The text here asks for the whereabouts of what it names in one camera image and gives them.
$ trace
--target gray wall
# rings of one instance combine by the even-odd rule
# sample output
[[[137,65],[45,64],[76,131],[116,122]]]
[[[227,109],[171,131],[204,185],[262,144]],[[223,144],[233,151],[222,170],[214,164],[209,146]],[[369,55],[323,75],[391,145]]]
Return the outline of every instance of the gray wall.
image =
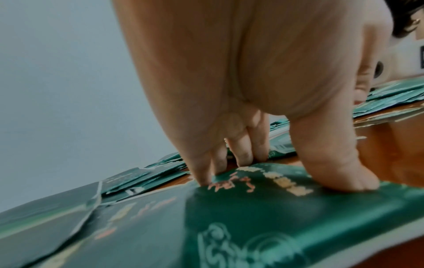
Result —
[[[0,211],[175,151],[107,0],[0,0]]]

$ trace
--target wall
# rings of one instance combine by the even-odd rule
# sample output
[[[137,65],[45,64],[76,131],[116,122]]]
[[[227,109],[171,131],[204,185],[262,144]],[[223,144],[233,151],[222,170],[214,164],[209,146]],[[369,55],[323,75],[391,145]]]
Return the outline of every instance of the wall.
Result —
[[[0,211],[175,151],[107,0],[0,0]]]

